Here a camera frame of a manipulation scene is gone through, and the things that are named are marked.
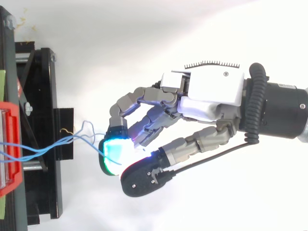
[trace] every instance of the black metal bracket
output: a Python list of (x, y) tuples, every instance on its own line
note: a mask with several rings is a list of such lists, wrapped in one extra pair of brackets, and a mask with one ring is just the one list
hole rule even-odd
[[(19, 42), (15, 47), (16, 53), (27, 51), (29, 55), (17, 62), (23, 144), (47, 147), (69, 135), (60, 132), (61, 128), (73, 131), (74, 109), (57, 108), (53, 51), (30, 50), (32, 46)], [(26, 113), (26, 103), (33, 108), (30, 115)], [(25, 171), (28, 225), (39, 224), (40, 214), (50, 214), (51, 219), (62, 214), (60, 160), (67, 159), (73, 159), (73, 143), (55, 147), (42, 156), (39, 159), (42, 170)]]

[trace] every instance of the red plastic part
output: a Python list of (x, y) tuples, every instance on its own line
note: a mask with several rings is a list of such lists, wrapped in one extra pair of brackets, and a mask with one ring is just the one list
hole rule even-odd
[[(6, 109), (6, 141), (8, 143), (20, 144), (19, 132), (19, 108), (18, 105), (9, 102), (0, 102), (0, 109)], [(21, 148), (7, 146), (7, 153), (13, 157), (21, 157)], [(9, 178), (11, 182), (3, 189), (0, 190), (0, 197), (8, 194), (17, 188), (23, 181), (22, 164), (21, 162), (8, 163)]]

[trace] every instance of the coiled black cable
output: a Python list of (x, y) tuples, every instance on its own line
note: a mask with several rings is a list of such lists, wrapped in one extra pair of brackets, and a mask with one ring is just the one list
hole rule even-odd
[(152, 85), (152, 88), (160, 89), (160, 82), (161, 82), (161, 81), (158, 81), (157, 83), (153, 84), (153, 85)]
[(258, 63), (250, 66), (249, 73), (253, 85), (245, 110), (245, 141), (250, 144), (257, 144), (259, 143), (260, 118), (268, 79), (264, 67)]

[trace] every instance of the black connector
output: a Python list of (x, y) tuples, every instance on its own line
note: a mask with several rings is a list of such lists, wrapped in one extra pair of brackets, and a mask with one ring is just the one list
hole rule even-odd
[(159, 184), (166, 184), (168, 181), (172, 180), (174, 176), (176, 176), (176, 173), (174, 170), (163, 171), (163, 172), (159, 172), (156, 175), (156, 180)]

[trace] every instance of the metal rod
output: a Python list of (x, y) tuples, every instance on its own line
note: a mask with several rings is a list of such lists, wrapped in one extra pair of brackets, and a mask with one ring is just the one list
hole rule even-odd
[(25, 64), (26, 62), (28, 62), (28, 58), (27, 57), (16, 58), (16, 63), (17, 64)]
[(23, 163), (24, 171), (42, 170), (42, 166), (38, 160), (26, 161)]

